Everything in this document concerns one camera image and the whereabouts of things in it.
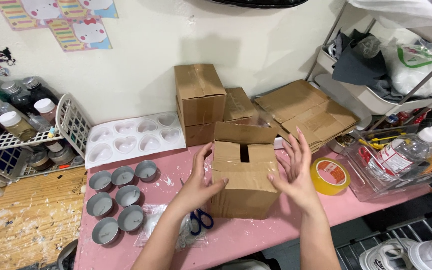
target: pink tabletop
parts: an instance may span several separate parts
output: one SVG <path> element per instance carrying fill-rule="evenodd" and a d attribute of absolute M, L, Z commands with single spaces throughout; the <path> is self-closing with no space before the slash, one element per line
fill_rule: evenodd
<path fill-rule="evenodd" d="M 88 171 L 88 179 L 98 171 L 107 170 L 113 172 L 116 168 L 129 165 L 135 168 L 137 163 L 143 160 L 152 160 L 158 166 L 160 173 L 156 180 L 146 183 L 136 182 L 141 189 L 140 205 L 168 204 L 181 189 L 180 178 L 184 181 L 191 173 L 193 155 L 201 146 L 193 146 L 188 149 L 173 150 L 157 153 L 102 165 Z M 288 155 L 284 150 L 275 150 L 276 155 L 286 159 Z M 313 159 L 326 156 L 334 158 L 336 153 L 323 147 L 313 154 Z M 204 168 L 205 179 L 211 179 L 211 161 L 213 155 L 206 159 Z M 286 177 L 283 168 L 279 166 L 281 177 Z M 406 191 L 384 200 L 372 202 L 360 202 L 349 189 L 335 196 L 319 194 L 324 210 L 329 219 L 329 224 L 335 226 L 346 221 L 364 216 L 366 214 L 400 204 L 423 194 L 429 193 L 431 188 L 425 186 L 418 190 Z M 115 197 L 117 188 L 109 191 L 112 198 Z M 81 229 L 75 270 L 129 270 L 138 257 L 142 248 L 134 247 L 137 239 L 136 233 L 121 233 L 117 241 L 110 246 L 101 246 L 93 242 L 91 232 L 98 219 L 89 216 L 86 212 L 86 202 L 96 192 L 89 187 L 84 196 L 84 209 L 81 218 Z M 115 207 L 110 216 L 117 219 L 123 208 Z M 207 269 L 219 264 L 231 261 L 243 256 L 258 252 L 283 242 L 296 239 L 300 236 L 301 214 L 298 207 L 291 202 L 285 194 L 281 194 L 265 220 L 253 219 L 229 219 L 215 218 L 213 229 L 208 231 L 208 247 L 186 248 L 174 255 L 171 269 Z"/>

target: cardboard box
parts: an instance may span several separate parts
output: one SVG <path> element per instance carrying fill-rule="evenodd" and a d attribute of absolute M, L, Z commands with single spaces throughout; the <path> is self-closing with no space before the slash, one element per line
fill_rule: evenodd
<path fill-rule="evenodd" d="M 273 143 L 274 128 L 217 122 L 214 128 L 213 182 L 229 178 L 225 189 L 211 199 L 214 218 L 266 218 L 279 191 L 267 179 L 279 177 Z"/>
<path fill-rule="evenodd" d="M 226 89 L 223 121 L 250 125 L 253 117 L 257 117 L 257 111 L 243 88 Z"/>
<path fill-rule="evenodd" d="M 213 65 L 175 66 L 174 77 L 186 126 L 223 121 L 226 91 Z"/>
<path fill-rule="evenodd" d="M 176 97 L 177 104 L 177 116 L 179 118 L 179 123 L 183 129 L 184 139 L 186 140 L 186 147 L 202 145 L 212 142 L 214 140 L 215 134 L 215 124 L 201 124 L 193 126 L 185 126 L 184 119 L 181 116 L 181 110 L 178 103 L 178 98 Z"/>
<path fill-rule="evenodd" d="M 332 138 L 341 135 L 359 121 L 351 111 L 331 100 L 304 80 L 297 80 L 255 100 L 274 116 L 281 126 L 281 137 L 289 133 L 296 138 L 296 126 L 303 132 L 313 152 Z"/>

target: scissors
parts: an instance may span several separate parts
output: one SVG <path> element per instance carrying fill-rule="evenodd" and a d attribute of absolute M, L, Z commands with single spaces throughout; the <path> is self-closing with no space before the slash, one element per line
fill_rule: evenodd
<path fill-rule="evenodd" d="M 180 178 L 179 180 L 181 181 L 181 186 L 184 186 L 183 179 Z M 206 229 L 211 229 L 211 228 L 213 228 L 213 225 L 215 224 L 214 221 L 213 221 L 213 218 L 207 212 L 204 212 L 203 210 L 201 210 L 200 208 L 198 208 L 198 209 L 196 209 L 196 213 L 198 213 L 197 216 L 196 216 L 196 214 L 195 214 L 194 211 L 191 212 L 190 215 L 189 215 L 189 220 L 191 221 L 191 224 L 193 224 L 193 220 L 196 220 L 197 223 L 198 223 L 198 231 L 197 232 L 194 232 L 191 229 L 191 234 L 193 236 L 198 236 L 201 233 L 201 227 L 204 227 Z M 202 216 L 208 217 L 209 220 L 211 221 L 211 224 L 209 224 L 209 225 L 204 224 L 203 220 L 201 219 Z"/>

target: packing tape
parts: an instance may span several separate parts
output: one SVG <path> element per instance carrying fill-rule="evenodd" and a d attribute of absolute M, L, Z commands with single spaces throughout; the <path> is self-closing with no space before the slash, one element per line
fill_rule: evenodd
<path fill-rule="evenodd" d="M 321 157 L 315 160 L 309 169 L 316 191 L 324 195 L 336 195 L 351 183 L 348 170 L 336 160 Z"/>

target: wooden surface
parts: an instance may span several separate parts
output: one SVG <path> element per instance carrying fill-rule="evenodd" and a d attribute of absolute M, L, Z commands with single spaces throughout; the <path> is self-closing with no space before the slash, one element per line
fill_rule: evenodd
<path fill-rule="evenodd" d="M 23 178 L 0 197 L 0 270 L 55 262 L 79 237 L 84 167 Z"/>

